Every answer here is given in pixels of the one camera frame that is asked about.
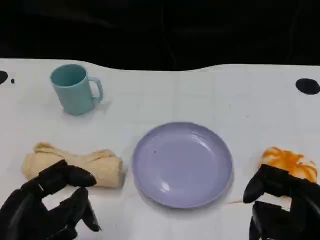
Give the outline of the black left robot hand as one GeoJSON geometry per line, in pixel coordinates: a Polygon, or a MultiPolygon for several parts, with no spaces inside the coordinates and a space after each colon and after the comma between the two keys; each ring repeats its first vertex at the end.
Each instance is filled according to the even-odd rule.
{"type": "Polygon", "coordinates": [[[63,159],[41,171],[37,177],[14,190],[0,208],[2,240],[74,240],[79,221],[93,232],[101,231],[89,200],[88,187],[97,183],[87,170],[63,159]],[[77,190],[48,210],[43,198],[67,185],[77,190]]]}

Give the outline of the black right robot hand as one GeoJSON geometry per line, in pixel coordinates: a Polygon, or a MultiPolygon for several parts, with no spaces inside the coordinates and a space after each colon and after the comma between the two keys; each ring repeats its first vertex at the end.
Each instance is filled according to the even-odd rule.
{"type": "Polygon", "coordinates": [[[320,186],[262,164],[248,182],[243,203],[252,204],[251,240],[318,240],[320,186]]]}

